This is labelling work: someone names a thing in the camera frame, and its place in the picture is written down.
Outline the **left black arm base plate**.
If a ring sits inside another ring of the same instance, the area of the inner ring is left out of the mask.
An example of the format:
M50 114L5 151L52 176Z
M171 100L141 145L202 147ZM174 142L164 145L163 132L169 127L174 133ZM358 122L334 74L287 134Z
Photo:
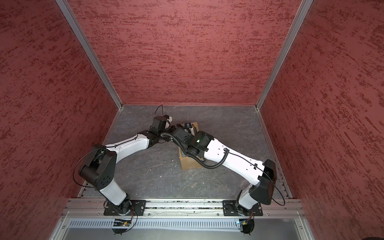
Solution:
M120 205L116 206L106 200L104 203L104 216L142 216L146 207L146 200L124 200Z

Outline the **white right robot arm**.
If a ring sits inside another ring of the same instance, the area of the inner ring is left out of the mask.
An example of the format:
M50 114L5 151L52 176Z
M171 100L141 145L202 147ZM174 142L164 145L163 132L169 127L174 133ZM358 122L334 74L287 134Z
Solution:
M250 210L256 204L270 205L276 187L277 168L272 160L259 161L247 157L221 143L212 135L198 131L195 134L178 127L170 139L189 158L203 168L216 169L224 166L249 182L237 200L239 207Z

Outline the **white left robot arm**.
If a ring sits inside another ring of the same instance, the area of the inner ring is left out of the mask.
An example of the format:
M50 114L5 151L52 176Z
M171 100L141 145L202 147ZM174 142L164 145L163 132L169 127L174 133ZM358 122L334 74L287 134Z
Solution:
M114 144L94 145L85 156L84 163L79 168L79 176L106 198L115 214L126 216L132 211L129 195L115 180L117 164L158 144L164 139L161 133L172 133L175 130L172 121L173 118L169 115L156 116L149 130L138 132L133 137Z

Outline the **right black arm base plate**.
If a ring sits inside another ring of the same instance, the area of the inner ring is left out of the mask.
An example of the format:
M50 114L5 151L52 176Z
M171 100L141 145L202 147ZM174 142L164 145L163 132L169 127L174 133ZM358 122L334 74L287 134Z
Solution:
M251 210L247 210L242 206L237 206L234 200L224 200L223 202L224 216L239 216L239 217L260 217L263 216L263 210L260 203L255 204Z

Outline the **brown cardboard express box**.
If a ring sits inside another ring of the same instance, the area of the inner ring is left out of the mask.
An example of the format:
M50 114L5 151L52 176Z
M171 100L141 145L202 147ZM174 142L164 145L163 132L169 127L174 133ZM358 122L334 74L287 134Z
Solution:
M199 130L198 123L194 122L193 124L195 125L198 131ZM195 161L190 157L187 157L180 148L179 148L179 156L180 156L181 168L183 171L202 168L202 166L197 161Z

